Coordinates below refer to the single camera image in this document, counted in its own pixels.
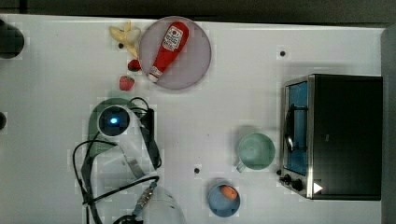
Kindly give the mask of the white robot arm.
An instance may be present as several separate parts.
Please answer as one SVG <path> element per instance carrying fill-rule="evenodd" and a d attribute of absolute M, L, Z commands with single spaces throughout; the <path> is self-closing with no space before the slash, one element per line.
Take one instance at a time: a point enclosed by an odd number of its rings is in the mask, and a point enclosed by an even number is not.
<path fill-rule="evenodd" d="M 187 224 L 175 198 L 159 184 L 160 156 L 138 116 L 111 105 L 96 125 L 110 148 L 92 162 L 92 216 L 100 224 Z"/>

